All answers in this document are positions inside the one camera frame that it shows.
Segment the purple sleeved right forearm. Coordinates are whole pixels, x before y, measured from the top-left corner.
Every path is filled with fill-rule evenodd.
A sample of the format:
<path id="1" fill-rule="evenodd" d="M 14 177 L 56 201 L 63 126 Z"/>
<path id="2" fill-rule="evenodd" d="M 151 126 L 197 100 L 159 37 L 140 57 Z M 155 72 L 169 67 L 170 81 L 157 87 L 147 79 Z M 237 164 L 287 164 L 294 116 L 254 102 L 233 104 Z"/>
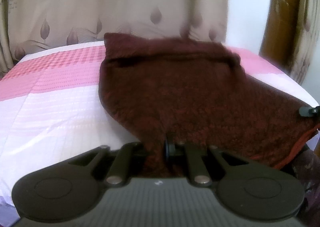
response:
<path id="1" fill-rule="evenodd" d="M 305 198 L 297 218 L 306 226 L 319 226 L 319 157 L 304 146 L 281 171 L 295 177 L 303 185 Z"/>

